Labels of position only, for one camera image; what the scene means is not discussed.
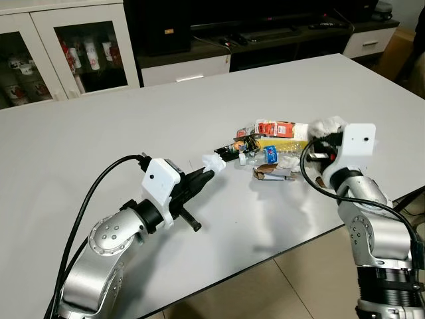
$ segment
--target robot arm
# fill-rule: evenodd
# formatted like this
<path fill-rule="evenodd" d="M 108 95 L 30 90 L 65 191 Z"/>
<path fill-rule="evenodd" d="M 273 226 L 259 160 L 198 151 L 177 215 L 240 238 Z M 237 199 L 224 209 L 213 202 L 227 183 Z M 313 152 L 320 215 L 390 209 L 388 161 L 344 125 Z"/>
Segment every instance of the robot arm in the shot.
<path fill-rule="evenodd" d="M 127 202 L 118 213 L 93 226 L 87 244 L 62 287 L 58 314 L 65 319 L 108 318 L 120 291 L 125 269 L 150 234 L 182 216 L 198 231 L 201 224 L 183 204 L 214 176 L 204 168 L 185 175 L 169 159 L 141 162 L 145 199 Z"/>
<path fill-rule="evenodd" d="M 375 181 L 363 175 L 374 140 L 373 124 L 348 124 L 333 138 L 315 142 L 315 151 L 319 153 L 306 158 L 320 162 L 323 182 L 337 196 L 374 201 L 392 208 L 392 202 Z M 420 256 L 412 251 L 415 245 L 406 225 L 390 211 L 374 205 L 341 200 L 338 205 L 358 266 L 359 318 L 425 319 L 419 295 L 424 286 L 418 282 L 415 268 L 418 265 L 423 268 L 424 257 L 423 253 Z M 412 256 L 419 260 L 414 263 Z"/>

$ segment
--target white plastic piece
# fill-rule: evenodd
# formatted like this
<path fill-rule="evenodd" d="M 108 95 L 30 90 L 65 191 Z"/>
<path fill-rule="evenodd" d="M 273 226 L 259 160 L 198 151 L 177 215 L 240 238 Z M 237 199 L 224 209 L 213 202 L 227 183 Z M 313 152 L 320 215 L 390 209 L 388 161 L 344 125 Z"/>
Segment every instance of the white plastic piece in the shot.
<path fill-rule="evenodd" d="M 213 170 L 215 174 L 226 168 L 226 162 L 218 154 L 202 155 L 202 162 L 205 165 L 204 172 Z"/>
<path fill-rule="evenodd" d="M 322 174 L 326 187 L 331 187 L 331 176 L 340 169 L 347 167 L 365 174 L 367 163 L 373 154 L 375 131 L 374 124 L 347 124 L 345 126 L 337 158 Z"/>
<path fill-rule="evenodd" d="M 239 164 L 240 165 L 246 165 L 245 153 L 239 153 Z"/>
<path fill-rule="evenodd" d="M 180 175 L 164 159 L 152 159 L 141 182 L 143 196 L 148 199 L 164 218 L 164 228 L 174 225 L 169 210 L 170 194 L 175 185 L 180 183 Z"/>
<path fill-rule="evenodd" d="M 322 138 L 330 133 L 337 133 L 339 128 L 344 128 L 346 125 L 346 121 L 339 116 L 316 120 L 308 124 L 308 136 L 310 138 Z"/>
<path fill-rule="evenodd" d="M 299 158 L 295 158 L 292 156 L 282 156 L 279 161 L 278 168 L 285 169 L 288 168 L 294 173 L 298 173 L 300 171 L 299 168 Z"/>

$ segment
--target white drawer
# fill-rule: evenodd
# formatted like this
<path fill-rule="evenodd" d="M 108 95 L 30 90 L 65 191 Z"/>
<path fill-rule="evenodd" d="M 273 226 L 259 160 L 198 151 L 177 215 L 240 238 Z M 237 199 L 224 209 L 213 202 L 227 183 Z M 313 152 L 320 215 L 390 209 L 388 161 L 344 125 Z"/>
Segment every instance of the white drawer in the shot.
<path fill-rule="evenodd" d="M 141 75 L 145 86 L 194 80 L 206 76 L 228 73 L 230 56 L 215 56 L 190 62 L 143 68 Z"/>
<path fill-rule="evenodd" d="M 396 28 L 355 33 L 344 50 L 348 58 L 383 52 Z"/>

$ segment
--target white cabinet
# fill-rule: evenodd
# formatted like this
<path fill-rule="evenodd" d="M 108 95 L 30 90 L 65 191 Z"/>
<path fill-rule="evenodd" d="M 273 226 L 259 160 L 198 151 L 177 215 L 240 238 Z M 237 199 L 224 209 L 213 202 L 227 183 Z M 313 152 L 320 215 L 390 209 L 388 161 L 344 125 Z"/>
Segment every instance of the white cabinet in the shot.
<path fill-rule="evenodd" d="M 0 16 L 0 108 L 66 100 L 28 13 Z"/>
<path fill-rule="evenodd" d="M 396 28 L 355 33 L 351 36 L 344 50 L 348 58 L 381 53 L 385 51 Z"/>
<path fill-rule="evenodd" d="M 153 86 L 229 73 L 229 70 L 230 55 L 223 55 L 189 62 L 143 68 L 141 75 L 145 86 Z"/>
<path fill-rule="evenodd" d="M 0 1 L 0 108 L 139 88 L 122 2 Z"/>

